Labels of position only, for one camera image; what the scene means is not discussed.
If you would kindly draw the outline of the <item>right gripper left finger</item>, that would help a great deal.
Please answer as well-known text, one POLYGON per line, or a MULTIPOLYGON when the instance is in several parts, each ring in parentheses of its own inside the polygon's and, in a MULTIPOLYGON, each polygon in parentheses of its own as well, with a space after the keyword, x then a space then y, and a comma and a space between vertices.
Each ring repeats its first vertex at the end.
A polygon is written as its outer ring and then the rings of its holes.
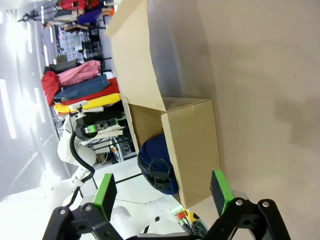
POLYGON ((52 211, 42 240, 80 240, 92 234, 96 240, 123 240, 110 223, 117 195, 114 175, 106 173, 93 202, 70 210, 59 206, 52 211))

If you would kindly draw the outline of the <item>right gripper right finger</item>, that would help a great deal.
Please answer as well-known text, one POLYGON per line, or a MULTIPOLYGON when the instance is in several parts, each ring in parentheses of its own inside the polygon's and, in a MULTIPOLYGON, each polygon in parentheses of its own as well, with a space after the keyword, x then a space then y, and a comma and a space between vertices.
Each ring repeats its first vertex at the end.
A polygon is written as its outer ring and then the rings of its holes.
POLYGON ((232 240, 239 229, 248 230, 253 240, 291 240, 273 200, 262 199, 252 203, 248 199, 235 197, 220 169, 212 171, 210 191, 219 218, 202 240, 232 240))

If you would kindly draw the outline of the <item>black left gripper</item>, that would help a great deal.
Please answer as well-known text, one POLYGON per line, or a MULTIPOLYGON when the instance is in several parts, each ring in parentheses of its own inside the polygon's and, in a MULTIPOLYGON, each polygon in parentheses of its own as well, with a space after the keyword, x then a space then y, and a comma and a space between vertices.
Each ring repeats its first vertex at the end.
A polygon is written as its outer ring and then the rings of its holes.
POLYGON ((75 135, 79 139, 92 139, 97 136, 99 130, 103 131, 111 128, 111 126, 117 125, 118 120, 116 118, 102 120, 100 129, 98 130, 97 126, 93 123, 86 123, 84 118, 76 119, 75 125, 75 135))

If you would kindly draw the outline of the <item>blue zippered pencil case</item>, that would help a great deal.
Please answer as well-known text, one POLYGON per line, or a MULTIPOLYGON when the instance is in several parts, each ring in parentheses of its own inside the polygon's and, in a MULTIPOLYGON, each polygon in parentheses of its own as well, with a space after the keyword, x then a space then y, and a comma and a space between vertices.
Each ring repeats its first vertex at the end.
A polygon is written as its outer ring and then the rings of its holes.
POLYGON ((140 147, 137 164, 147 182, 166 195, 179 193, 178 182, 163 133, 151 137, 140 147))

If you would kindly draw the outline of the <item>open cardboard box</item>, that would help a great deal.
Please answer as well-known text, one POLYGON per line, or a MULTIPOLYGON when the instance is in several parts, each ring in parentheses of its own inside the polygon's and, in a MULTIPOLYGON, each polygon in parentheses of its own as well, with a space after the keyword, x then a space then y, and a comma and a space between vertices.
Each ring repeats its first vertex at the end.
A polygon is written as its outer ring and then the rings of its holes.
POLYGON ((211 172, 220 167, 210 99, 181 97, 181 66, 166 0, 123 0, 106 35, 116 77, 138 146, 164 134, 180 203, 190 208, 208 198, 211 172))

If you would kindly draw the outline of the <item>yellow fabric roll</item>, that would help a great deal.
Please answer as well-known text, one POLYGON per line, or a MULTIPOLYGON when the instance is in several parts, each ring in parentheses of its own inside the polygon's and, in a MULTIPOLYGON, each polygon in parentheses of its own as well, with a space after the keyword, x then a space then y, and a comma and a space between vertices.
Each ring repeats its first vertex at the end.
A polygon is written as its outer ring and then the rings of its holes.
MULTIPOLYGON (((119 93, 113 93, 105 96, 101 96, 92 100, 89 100, 86 105, 83 106, 84 110, 89 110, 93 108, 103 107, 106 105, 112 105, 121 100, 121 96, 119 93)), ((70 109, 70 105, 63 105, 60 103, 57 103, 54 105, 54 110, 58 113, 69 113, 71 111, 72 113, 75 112, 75 109, 70 109)))

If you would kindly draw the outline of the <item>blue denim cloth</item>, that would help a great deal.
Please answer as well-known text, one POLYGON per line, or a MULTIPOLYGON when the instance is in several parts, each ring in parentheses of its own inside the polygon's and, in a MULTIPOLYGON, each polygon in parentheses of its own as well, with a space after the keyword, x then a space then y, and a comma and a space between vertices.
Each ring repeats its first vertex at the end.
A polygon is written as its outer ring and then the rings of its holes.
POLYGON ((53 100, 56 103, 62 103, 69 100, 80 99, 98 93, 109 85, 110 82, 105 74, 98 75, 83 82, 62 87, 62 90, 53 97, 53 100))

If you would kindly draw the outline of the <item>yellow red emergency stop button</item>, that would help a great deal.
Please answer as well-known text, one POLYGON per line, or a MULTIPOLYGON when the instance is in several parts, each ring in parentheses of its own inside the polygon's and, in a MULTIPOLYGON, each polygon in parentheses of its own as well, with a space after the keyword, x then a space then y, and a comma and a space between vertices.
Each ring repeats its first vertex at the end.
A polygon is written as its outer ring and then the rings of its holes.
POLYGON ((176 214, 176 217, 178 220, 186 219, 189 223, 193 223, 199 219, 199 216, 195 212, 189 209, 180 211, 179 213, 176 214))

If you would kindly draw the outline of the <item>pink cloth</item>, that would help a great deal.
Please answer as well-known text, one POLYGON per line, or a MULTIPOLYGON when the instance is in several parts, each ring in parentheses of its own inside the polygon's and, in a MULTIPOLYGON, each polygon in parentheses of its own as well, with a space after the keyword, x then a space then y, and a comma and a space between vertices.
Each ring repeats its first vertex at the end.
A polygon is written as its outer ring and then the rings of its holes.
POLYGON ((70 86, 97 77, 100 72, 101 62, 90 60, 77 67, 65 70, 57 76, 62 86, 70 86))

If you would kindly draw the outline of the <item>red cloth bundle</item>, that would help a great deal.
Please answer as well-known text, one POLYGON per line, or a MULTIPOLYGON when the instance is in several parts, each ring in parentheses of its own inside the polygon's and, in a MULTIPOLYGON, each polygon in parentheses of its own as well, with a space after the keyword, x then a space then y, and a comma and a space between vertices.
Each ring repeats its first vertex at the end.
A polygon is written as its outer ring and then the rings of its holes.
POLYGON ((53 71, 47 71, 41 79, 41 85, 48 105, 50 107, 53 106, 55 104, 55 95, 61 91, 61 83, 58 75, 53 71))

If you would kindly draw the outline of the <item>grey olive cloth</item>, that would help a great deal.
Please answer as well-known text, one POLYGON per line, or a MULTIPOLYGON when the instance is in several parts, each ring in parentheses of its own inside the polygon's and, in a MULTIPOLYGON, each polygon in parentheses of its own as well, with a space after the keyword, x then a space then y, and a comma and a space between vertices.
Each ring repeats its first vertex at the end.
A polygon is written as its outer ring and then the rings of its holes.
POLYGON ((55 74, 60 74, 66 70, 78 67, 81 65, 78 59, 74 59, 71 61, 60 62, 57 64, 49 64, 49 66, 45 66, 43 69, 43 75, 47 72, 54 72, 55 74))

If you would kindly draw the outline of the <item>purple hanging garment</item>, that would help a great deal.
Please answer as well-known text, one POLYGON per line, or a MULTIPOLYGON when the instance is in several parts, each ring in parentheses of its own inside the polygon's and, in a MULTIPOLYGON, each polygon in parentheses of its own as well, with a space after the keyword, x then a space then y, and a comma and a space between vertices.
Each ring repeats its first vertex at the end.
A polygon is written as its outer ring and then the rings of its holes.
POLYGON ((86 11, 85 13, 79 15, 77 17, 77 23, 80 25, 84 24, 95 24, 97 20, 100 18, 102 13, 103 5, 99 5, 93 9, 86 11))

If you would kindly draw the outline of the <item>red hanging garment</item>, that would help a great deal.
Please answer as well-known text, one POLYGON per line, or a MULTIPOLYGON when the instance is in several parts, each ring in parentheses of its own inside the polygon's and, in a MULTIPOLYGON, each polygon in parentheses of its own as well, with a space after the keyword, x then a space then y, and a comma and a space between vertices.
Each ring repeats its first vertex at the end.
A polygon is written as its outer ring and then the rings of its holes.
POLYGON ((87 10, 97 7, 101 0, 57 0, 56 6, 62 10, 87 10))

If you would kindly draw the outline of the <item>black tripod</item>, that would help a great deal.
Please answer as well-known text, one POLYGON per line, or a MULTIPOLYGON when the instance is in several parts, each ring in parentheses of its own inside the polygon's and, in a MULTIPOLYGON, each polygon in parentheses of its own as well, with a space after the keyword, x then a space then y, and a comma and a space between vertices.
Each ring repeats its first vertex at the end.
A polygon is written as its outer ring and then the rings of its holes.
POLYGON ((20 22, 28 22, 28 21, 40 21, 41 20, 41 13, 33 9, 29 13, 25 13, 19 20, 17 20, 18 23, 20 22))

